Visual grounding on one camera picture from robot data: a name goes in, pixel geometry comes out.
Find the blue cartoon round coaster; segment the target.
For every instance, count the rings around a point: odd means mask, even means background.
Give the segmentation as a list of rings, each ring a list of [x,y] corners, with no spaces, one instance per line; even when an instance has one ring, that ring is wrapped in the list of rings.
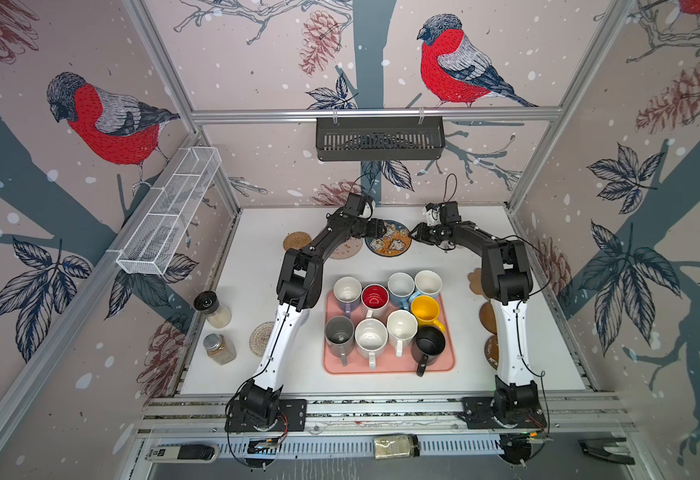
[[[385,220],[386,232],[381,238],[365,239],[366,247],[374,254],[391,258],[403,255],[411,246],[409,229],[394,220]]]

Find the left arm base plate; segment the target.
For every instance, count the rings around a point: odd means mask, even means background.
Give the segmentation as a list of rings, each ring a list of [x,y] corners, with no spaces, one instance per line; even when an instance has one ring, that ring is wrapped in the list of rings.
[[[247,405],[239,399],[226,407],[226,433],[302,432],[307,402],[304,399],[279,400],[267,406]]]

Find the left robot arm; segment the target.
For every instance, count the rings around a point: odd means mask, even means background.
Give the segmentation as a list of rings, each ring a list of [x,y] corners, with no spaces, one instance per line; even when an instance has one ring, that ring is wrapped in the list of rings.
[[[281,364],[310,309],[320,299],[325,261],[351,238],[377,239],[385,232],[382,219],[363,218],[340,208],[327,216],[326,226],[308,245],[286,251],[276,283],[278,306],[274,327],[255,372],[242,382],[228,402],[226,414],[230,420],[240,420],[248,427],[262,430],[279,422]]]

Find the cork flower coaster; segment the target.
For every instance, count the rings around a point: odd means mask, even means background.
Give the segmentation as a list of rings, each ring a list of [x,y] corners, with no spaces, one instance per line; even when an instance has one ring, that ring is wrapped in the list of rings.
[[[483,286],[482,286],[482,270],[480,268],[476,268],[473,270],[471,273],[468,274],[467,276],[468,282],[469,282],[469,289],[472,293],[478,296],[482,296],[484,298],[487,297],[486,293],[484,292]]]

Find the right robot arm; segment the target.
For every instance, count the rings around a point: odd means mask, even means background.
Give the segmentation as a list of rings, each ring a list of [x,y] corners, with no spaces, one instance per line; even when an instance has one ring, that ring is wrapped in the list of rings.
[[[481,285],[495,314],[498,338],[493,416],[503,426],[519,424],[540,408],[539,375],[528,360],[526,314],[533,278],[525,245],[496,237],[468,221],[422,222],[411,231],[411,238],[439,248],[462,246],[479,255]]]

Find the pink flower coaster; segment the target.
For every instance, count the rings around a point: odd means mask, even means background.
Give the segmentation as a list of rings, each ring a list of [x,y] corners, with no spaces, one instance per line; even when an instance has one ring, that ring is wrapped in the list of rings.
[[[433,244],[444,252],[451,251],[451,250],[454,250],[456,248],[456,245],[454,244],[454,242],[448,238],[446,238],[446,239],[436,238],[433,240]]]

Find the pink bunny round coaster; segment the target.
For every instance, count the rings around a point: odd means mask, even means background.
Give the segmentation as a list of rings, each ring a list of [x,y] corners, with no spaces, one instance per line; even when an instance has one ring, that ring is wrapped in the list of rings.
[[[340,244],[330,255],[331,259],[334,260],[346,260],[357,255],[361,249],[365,246],[365,242],[362,239],[351,238],[348,241]]]

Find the brown round wooden coaster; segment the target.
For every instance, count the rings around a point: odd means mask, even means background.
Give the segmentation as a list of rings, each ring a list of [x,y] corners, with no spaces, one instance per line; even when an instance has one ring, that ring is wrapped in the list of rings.
[[[490,301],[485,302],[479,310],[479,320],[485,330],[492,335],[497,334],[496,315]]]

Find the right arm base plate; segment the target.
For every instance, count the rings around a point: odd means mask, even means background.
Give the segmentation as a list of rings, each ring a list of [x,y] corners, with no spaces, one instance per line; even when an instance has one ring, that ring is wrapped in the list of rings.
[[[469,429],[546,429],[547,419],[541,408],[506,405],[493,397],[463,397],[462,412],[457,417]]]

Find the rattan round coaster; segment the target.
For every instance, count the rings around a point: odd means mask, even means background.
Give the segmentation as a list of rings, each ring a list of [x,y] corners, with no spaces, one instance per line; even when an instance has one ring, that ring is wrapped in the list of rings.
[[[297,232],[292,232],[289,233],[283,240],[282,245],[285,251],[288,251],[290,249],[295,249],[299,250],[307,245],[309,245],[312,241],[312,237],[302,231],[297,231]]]

